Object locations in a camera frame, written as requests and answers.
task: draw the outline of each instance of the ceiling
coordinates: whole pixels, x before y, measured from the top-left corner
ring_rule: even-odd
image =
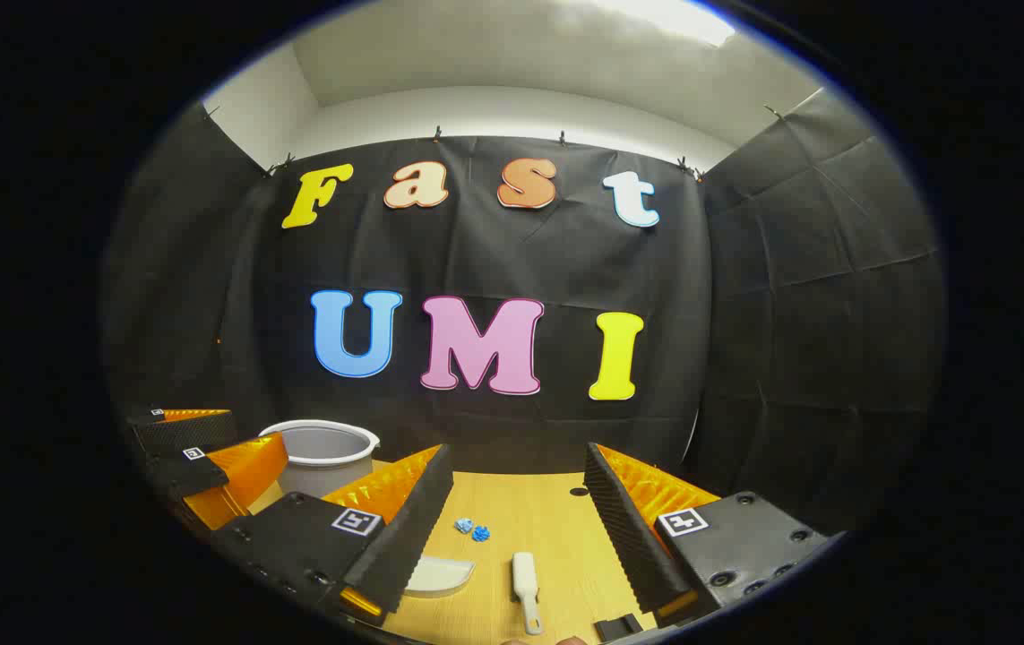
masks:
[[[499,85],[635,107],[740,146],[821,84],[736,33],[718,48],[580,0],[379,0],[302,32],[319,105],[388,91]]]

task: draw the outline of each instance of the white wall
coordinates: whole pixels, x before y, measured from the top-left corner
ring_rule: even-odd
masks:
[[[294,147],[295,131],[318,110],[292,44],[270,50],[222,82],[202,98],[202,104],[228,138],[262,168],[285,161]]]
[[[325,106],[295,131],[290,149],[280,153],[279,161],[285,153],[305,158],[365,143],[430,138],[436,126],[443,136],[552,140],[563,130],[571,142],[670,163],[686,155],[688,167],[701,171],[734,150],[729,143],[666,118],[597,98],[544,89],[472,86],[394,91]]]

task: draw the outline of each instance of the blue letter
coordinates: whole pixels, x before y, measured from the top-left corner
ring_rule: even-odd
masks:
[[[352,304],[347,291],[316,291],[311,306],[316,310],[313,343],[316,360],[325,370],[340,377],[362,379],[377,375],[392,359],[392,311],[404,299],[395,291],[369,291],[365,305],[372,310],[369,351],[351,355],[344,351],[344,310]]]
[[[632,226],[654,226],[658,213],[643,208],[643,196],[654,196],[655,187],[632,171],[621,172],[603,179],[603,186],[614,192],[614,213]]]

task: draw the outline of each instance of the orange letter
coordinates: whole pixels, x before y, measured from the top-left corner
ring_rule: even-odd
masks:
[[[391,188],[384,191],[384,204],[389,208],[409,208],[422,205],[429,208],[447,199],[443,180],[447,169],[438,162],[417,162],[406,165],[392,176]]]
[[[500,204],[508,208],[544,208],[555,199],[555,176],[551,160],[515,160],[504,167],[504,183],[496,190]]]

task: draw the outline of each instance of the black acoustic foam panel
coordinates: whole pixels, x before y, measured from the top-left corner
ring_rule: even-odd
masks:
[[[138,418],[128,424],[146,455],[175,454],[190,446],[211,453],[243,441],[231,412],[163,422]]]
[[[452,447],[441,444],[396,517],[348,569],[345,583],[373,603],[380,604],[385,611],[395,612],[452,491]]]
[[[643,612],[654,611],[691,590],[593,443],[587,444],[584,485]]]

